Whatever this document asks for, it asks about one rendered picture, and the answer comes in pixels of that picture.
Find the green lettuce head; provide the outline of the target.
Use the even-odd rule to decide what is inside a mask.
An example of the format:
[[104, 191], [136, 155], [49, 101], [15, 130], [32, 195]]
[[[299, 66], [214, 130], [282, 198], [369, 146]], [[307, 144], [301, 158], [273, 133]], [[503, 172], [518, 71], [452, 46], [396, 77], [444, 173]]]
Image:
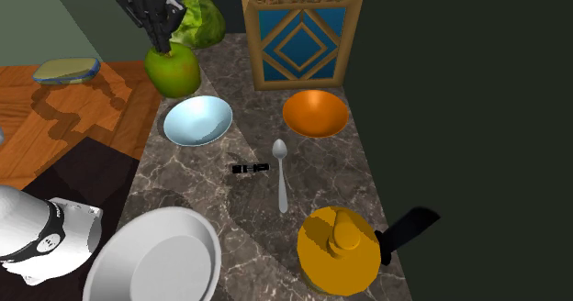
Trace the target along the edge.
[[191, 49], [204, 49], [224, 39], [226, 22], [211, 0], [183, 0], [185, 16], [171, 41]]

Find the green apple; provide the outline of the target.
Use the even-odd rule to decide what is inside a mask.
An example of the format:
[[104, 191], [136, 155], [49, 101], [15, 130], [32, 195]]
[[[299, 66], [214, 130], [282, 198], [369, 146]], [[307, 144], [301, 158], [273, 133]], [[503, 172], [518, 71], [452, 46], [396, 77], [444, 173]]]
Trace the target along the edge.
[[201, 85], [198, 60], [193, 51], [180, 43], [170, 43], [167, 54], [151, 47], [144, 69], [152, 84], [164, 97], [179, 98], [193, 94]]

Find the light blue bowl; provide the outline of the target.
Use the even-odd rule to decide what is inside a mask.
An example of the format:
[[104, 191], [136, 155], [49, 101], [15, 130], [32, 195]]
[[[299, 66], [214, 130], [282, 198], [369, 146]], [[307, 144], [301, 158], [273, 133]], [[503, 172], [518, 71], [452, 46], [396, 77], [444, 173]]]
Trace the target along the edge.
[[212, 95], [190, 97], [174, 106], [163, 122], [165, 136], [180, 146], [197, 147], [223, 136], [233, 120], [230, 105]]

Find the wooden crate with blue panels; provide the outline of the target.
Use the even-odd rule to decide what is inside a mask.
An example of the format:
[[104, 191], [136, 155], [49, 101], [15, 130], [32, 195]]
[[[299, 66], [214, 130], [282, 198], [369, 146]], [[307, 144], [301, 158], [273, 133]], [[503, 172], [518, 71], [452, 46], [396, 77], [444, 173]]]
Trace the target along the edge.
[[254, 88], [343, 84], [363, 0], [242, 0]]

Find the orange bowl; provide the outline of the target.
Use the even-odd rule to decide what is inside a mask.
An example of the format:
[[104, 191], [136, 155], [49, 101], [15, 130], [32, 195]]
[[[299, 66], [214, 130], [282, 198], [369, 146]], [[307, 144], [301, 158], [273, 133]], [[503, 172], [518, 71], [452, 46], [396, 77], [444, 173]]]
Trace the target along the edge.
[[283, 105], [283, 119], [297, 134], [326, 138], [347, 124], [346, 104], [336, 95], [321, 90], [306, 90], [290, 96]]

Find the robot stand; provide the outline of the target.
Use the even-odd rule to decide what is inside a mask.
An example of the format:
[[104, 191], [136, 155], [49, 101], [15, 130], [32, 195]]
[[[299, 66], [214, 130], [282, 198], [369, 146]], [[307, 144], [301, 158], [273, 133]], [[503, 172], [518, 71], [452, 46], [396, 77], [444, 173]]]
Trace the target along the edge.
[[[65, 198], [103, 209], [104, 246], [116, 232], [139, 161], [85, 138], [41, 173], [23, 191], [37, 198]], [[0, 301], [82, 301], [90, 257], [77, 270], [30, 286], [0, 267]]]

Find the silver spoon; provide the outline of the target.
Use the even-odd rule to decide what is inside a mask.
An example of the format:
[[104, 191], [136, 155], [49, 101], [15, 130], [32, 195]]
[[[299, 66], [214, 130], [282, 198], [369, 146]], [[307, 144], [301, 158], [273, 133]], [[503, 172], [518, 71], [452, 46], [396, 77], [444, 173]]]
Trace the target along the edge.
[[283, 159], [287, 156], [287, 146], [284, 141], [277, 139], [272, 148], [272, 153], [278, 161], [279, 181], [278, 181], [278, 206], [281, 213], [286, 213], [288, 209], [286, 182], [283, 171]]

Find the small black cylinder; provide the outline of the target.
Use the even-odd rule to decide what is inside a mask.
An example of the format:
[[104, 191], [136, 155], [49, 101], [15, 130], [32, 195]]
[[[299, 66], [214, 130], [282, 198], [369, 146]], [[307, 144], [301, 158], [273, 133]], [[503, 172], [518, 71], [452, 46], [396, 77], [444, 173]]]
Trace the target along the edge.
[[260, 173], [270, 170], [268, 163], [250, 163], [250, 164], [233, 164], [231, 167], [232, 173]]

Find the white plate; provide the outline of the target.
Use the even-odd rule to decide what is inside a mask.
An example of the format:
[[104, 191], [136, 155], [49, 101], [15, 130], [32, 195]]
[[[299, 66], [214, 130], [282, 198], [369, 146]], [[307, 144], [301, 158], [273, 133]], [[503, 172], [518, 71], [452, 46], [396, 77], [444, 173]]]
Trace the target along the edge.
[[210, 222], [169, 206], [119, 229], [95, 258], [82, 301], [210, 301], [221, 247]]

